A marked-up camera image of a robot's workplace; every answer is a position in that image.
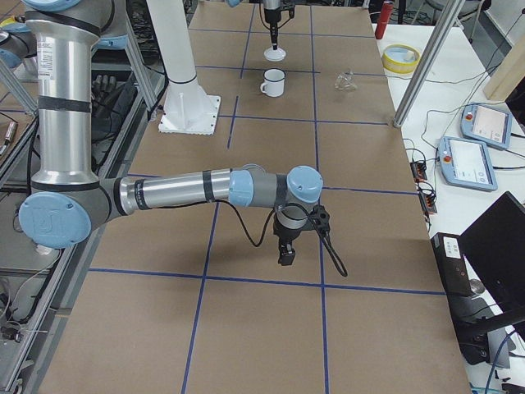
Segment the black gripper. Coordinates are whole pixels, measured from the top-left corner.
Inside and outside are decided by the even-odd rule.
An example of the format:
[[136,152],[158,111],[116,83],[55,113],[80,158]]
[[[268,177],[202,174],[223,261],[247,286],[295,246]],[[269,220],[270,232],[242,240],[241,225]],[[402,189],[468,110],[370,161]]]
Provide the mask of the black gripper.
[[264,3],[262,5],[264,21],[270,32],[272,48],[278,47],[279,23],[281,22],[281,13],[288,12],[289,19],[294,18],[294,3]]
[[273,222],[273,234],[278,237],[278,263],[281,266],[290,266],[294,262],[293,241],[302,231],[315,231],[322,241],[329,241],[329,221],[329,213],[320,204],[313,205],[310,211],[302,204],[287,204],[277,212]]

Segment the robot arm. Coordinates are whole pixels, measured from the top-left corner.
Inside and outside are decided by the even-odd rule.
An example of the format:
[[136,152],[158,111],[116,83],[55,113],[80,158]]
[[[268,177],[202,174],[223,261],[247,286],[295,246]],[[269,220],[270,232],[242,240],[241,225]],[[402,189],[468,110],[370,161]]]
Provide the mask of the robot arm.
[[269,208],[279,263],[291,265],[293,241],[315,231],[331,247],[323,179],[309,166],[286,174],[256,164],[172,177],[127,175],[140,135],[121,128],[100,174],[92,159],[92,53],[102,39],[131,30],[123,1],[28,1],[25,22],[36,38],[39,78],[39,170],[29,175],[21,230],[36,244],[65,249],[111,220],[154,208],[223,203]]
[[270,33],[271,50],[279,49],[279,29],[294,19],[295,4],[285,0],[262,0],[259,3],[259,16],[262,25]]

